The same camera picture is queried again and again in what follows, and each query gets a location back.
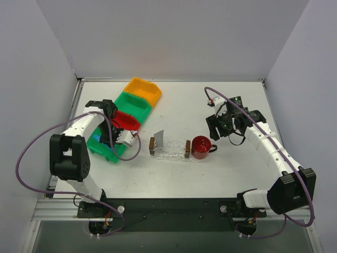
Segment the blue toothpaste box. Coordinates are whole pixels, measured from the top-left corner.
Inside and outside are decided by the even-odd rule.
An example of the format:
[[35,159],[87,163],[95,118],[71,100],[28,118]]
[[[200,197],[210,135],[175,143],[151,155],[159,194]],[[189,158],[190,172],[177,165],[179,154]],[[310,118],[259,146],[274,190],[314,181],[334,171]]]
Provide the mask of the blue toothpaste box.
[[96,142],[98,142],[98,143],[100,143],[100,144],[102,144],[102,145],[104,145],[104,146],[106,146],[107,147],[107,144],[105,144],[105,143],[102,143],[101,141],[100,141],[100,135],[98,135],[98,134],[93,134],[92,135],[92,138],[96,141]]

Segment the red cup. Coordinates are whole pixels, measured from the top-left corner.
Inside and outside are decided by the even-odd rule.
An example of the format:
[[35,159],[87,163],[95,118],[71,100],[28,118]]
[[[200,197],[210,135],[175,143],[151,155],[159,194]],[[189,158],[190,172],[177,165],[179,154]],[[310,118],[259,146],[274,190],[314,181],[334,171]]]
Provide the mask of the red cup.
[[196,136],[192,140],[191,153],[196,159],[205,159],[209,153],[215,152],[216,150],[217,145],[212,144],[211,141],[203,135]]

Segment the white toothpaste tube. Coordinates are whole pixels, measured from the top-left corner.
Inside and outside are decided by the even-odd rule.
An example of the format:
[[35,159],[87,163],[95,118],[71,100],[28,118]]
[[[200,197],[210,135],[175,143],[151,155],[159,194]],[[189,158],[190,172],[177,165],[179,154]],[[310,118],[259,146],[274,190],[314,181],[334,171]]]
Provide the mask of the white toothpaste tube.
[[154,139],[155,139],[155,142],[156,142],[156,147],[159,150],[163,150],[164,149],[164,130],[161,130],[161,131],[155,133]]

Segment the clear glass tray wooden handles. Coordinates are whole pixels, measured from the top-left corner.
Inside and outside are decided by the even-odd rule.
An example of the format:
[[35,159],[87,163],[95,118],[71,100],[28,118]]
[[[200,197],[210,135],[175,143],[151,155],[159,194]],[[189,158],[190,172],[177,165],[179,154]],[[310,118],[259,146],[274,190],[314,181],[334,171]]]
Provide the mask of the clear glass tray wooden handles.
[[192,142],[184,139],[163,139],[163,147],[160,148],[154,137],[150,138],[149,151],[154,159],[181,162],[201,162],[192,156]]

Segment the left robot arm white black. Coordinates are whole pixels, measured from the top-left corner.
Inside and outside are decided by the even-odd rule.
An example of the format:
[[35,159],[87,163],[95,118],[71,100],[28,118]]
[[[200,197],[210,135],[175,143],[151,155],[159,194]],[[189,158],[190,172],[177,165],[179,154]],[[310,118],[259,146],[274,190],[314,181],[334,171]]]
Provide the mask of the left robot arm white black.
[[49,140],[50,172],[70,184],[80,194],[84,202],[90,203],[89,210],[97,217],[108,210],[105,192],[90,175],[91,162],[87,141],[97,128],[100,141],[110,147],[122,143],[124,129],[111,122],[118,111],[112,100],[89,101],[83,114],[61,134],[54,134]]

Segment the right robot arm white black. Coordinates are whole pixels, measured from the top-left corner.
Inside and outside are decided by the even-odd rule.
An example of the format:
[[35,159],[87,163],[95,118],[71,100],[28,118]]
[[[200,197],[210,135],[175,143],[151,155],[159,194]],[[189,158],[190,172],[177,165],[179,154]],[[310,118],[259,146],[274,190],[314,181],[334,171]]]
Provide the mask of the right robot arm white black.
[[214,108],[214,114],[206,118],[210,138],[217,141],[231,134],[241,135],[255,147],[276,179],[269,190],[243,192],[239,197],[245,208],[272,209],[281,215],[309,205],[315,172],[303,168],[288,154],[260,111],[244,107],[240,96],[229,101],[216,96],[209,98],[207,104]]

